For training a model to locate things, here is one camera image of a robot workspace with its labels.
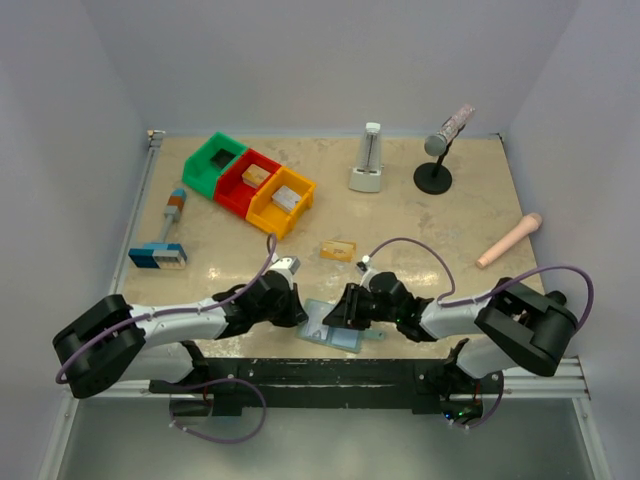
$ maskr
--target blue and white object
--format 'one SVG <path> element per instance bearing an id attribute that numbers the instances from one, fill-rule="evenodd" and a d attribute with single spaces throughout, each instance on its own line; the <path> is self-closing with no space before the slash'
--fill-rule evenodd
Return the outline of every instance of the blue and white object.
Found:
<path id="1" fill-rule="evenodd" d="M 332 303 L 308 298 L 304 304 L 304 310 L 309 316 L 309 320 L 298 326 L 298 338 L 326 345 L 327 347 L 358 353 L 362 347 L 363 338 L 384 340 L 386 337 L 385 333 L 380 330 L 368 329 L 363 332 L 323 325 L 322 320 L 333 310 L 333 307 L 335 305 Z"/>
<path id="2" fill-rule="evenodd" d="M 145 243 L 129 249 L 129 258 L 138 268 L 180 270 L 187 265 L 187 254 L 179 243 L 166 243 L 169 228 L 180 220 L 187 192 L 183 188 L 173 191 L 164 209 L 164 225 L 157 242 Z"/>

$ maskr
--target blue block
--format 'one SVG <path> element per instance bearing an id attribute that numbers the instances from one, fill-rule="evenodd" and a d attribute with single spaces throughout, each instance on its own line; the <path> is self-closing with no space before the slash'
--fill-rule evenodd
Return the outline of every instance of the blue block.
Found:
<path id="1" fill-rule="evenodd" d="M 176 188 L 171 194 L 172 197 L 180 197 L 183 202 L 187 201 L 187 192 L 185 192 L 184 188 Z"/>
<path id="2" fill-rule="evenodd" d="M 142 248 L 145 250 L 169 250 L 169 245 L 173 245 L 172 243 L 145 243 L 142 245 Z"/>
<path id="3" fill-rule="evenodd" d="M 129 258 L 138 268 L 160 268 L 153 259 L 153 250 L 146 248 L 130 248 Z"/>

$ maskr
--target small orange box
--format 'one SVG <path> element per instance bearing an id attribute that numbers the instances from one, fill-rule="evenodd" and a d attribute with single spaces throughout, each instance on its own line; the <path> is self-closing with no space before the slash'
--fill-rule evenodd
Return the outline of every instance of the small orange box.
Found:
<path id="1" fill-rule="evenodd" d="M 169 197 L 169 201 L 167 202 L 167 205 L 176 206 L 178 207 L 178 210 L 182 211 L 182 208 L 184 207 L 184 200 L 178 196 L 171 195 Z"/>
<path id="2" fill-rule="evenodd" d="M 271 200 L 271 196 L 283 185 L 300 195 L 300 201 L 291 213 L 285 212 Z M 253 196 L 245 220 L 264 232 L 275 233 L 278 240 L 282 240 L 293 230 L 302 213 L 311 208 L 315 188 L 314 182 L 282 166 Z"/>
<path id="3" fill-rule="evenodd" d="M 339 260 L 349 263 L 356 254 L 355 242 L 342 242 L 340 240 L 325 240 L 322 242 L 320 256 L 329 260 Z"/>

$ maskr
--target gray floor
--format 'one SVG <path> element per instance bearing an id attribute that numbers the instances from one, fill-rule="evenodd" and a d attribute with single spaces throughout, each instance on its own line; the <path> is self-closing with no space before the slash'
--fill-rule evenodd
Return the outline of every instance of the gray floor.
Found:
<path id="1" fill-rule="evenodd" d="M 166 399 L 81 402 L 61 480 L 591 479 L 570 400 L 507 400 L 468 434 L 405 411 L 273 409 L 254 439 L 215 445 L 168 428 Z M 259 411 L 207 419 L 220 436 Z"/>

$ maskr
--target pink cylindrical object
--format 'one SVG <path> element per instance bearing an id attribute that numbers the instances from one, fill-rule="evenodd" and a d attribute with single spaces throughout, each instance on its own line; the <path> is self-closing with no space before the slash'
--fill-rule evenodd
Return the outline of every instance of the pink cylindrical object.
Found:
<path id="1" fill-rule="evenodd" d="M 500 257 L 500 255 L 509 250 L 531 232 L 535 232 L 540 228 L 541 224 L 542 217 L 539 214 L 530 213 L 529 215 L 525 215 L 513 230 L 507 233 L 504 237 L 498 240 L 493 247 L 482 254 L 482 256 L 476 261 L 476 267 L 484 268 L 487 265 L 491 265 L 491 263 Z"/>
<path id="2" fill-rule="evenodd" d="M 446 121 L 438 133 L 447 139 L 447 145 L 450 144 L 453 137 L 457 135 L 458 130 L 471 120 L 475 111 L 476 109 L 471 105 L 465 104 L 460 110 L 454 113 L 449 120 Z"/>

